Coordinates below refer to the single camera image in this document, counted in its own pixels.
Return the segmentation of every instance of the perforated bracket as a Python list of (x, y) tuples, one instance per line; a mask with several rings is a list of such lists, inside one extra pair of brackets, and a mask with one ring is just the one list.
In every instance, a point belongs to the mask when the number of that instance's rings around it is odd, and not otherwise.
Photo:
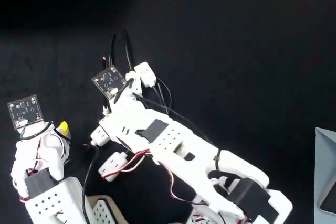
[(99, 199), (93, 208), (93, 215), (97, 224), (116, 224), (115, 217), (105, 199)]

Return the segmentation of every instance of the red and white wire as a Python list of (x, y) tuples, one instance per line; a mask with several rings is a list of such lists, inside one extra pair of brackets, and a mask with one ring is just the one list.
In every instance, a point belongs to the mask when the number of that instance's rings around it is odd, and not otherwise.
[(149, 152), (149, 149), (145, 149), (145, 150), (143, 150), (143, 151), (139, 151), (139, 152), (137, 152), (137, 153), (135, 154), (135, 156), (132, 157), (132, 159), (131, 159), (127, 164), (125, 164), (122, 168), (120, 168), (119, 170), (115, 170), (114, 172), (108, 173), (108, 174), (106, 174), (106, 175), (102, 175), (101, 177), (102, 177), (102, 178), (107, 178), (107, 177), (109, 177), (109, 176), (112, 176), (112, 175), (117, 174), (117, 173), (120, 173), (120, 172), (125, 172), (125, 173), (127, 173), (127, 172), (131, 172), (131, 171), (135, 170), (135, 169), (140, 165), (140, 163), (143, 161), (144, 156), (142, 157), (142, 159), (141, 159), (141, 160), (140, 160), (140, 161), (139, 161), (133, 168), (128, 169), (128, 170), (125, 170), (125, 168), (128, 167), (131, 163), (133, 163), (139, 156), (141, 156), (141, 155), (143, 155), (143, 154), (146, 154), (146, 153), (148, 153), (148, 152)]
[(185, 200), (185, 199), (181, 199), (180, 197), (176, 196), (175, 193), (173, 192), (173, 185), (174, 185), (174, 174), (168, 169), (168, 167), (166, 167), (165, 165), (163, 165), (162, 163), (160, 163), (168, 172), (168, 174), (170, 175), (170, 195), (172, 198), (186, 202), (186, 203), (190, 203), (192, 205), (208, 205), (207, 203), (203, 203), (203, 202), (192, 202), (190, 200)]

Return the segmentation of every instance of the connector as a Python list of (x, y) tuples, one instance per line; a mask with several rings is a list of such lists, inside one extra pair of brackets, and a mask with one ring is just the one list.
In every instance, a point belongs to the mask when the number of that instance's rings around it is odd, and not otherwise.
[(134, 79), (132, 87), (130, 89), (132, 90), (132, 93), (142, 96), (141, 79), (139, 74), (134, 71), (130, 71), (126, 74), (125, 78), (126, 81), (130, 80), (131, 78)]
[(135, 66), (134, 70), (140, 76), (142, 84), (146, 88), (155, 86), (156, 76), (146, 61)]
[[(121, 167), (123, 167), (125, 164), (127, 164), (127, 154), (125, 152), (119, 153), (115, 152), (113, 153), (106, 162), (98, 169), (98, 172), (101, 176), (109, 173), (113, 173), (116, 170), (119, 170)], [(111, 175), (109, 177), (106, 177), (106, 181), (111, 182), (113, 181), (119, 173)]]
[(109, 110), (109, 108), (103, 106), (103, 115), (104, 115), (104, 116), (107, 116), (108, 114), (110, 114), (110, 110)]
[(103, 130), (101, 126), (98, 126), (92, 133), (91, 133), (91, 144), (94, 146), (103, 146), (105, 143), (109, 141), (109, 136)]

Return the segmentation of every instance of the hole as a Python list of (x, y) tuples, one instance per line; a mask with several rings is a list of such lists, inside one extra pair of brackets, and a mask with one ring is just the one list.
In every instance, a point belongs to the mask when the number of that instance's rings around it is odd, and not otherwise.
[(191, 152), (189, 152), (185, 157), (184, 157), (184, 160), (186, 161), (191, 161), (195, 158), (195, 155), (192, 154)]

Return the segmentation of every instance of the yellow component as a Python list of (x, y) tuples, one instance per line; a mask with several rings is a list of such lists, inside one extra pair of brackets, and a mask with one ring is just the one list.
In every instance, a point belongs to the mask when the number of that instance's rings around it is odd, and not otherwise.
[(69, 126), (66, 121), (61, 122), (58, 127), (62, 129), (64, 136), (67, 136), (69, 134)]

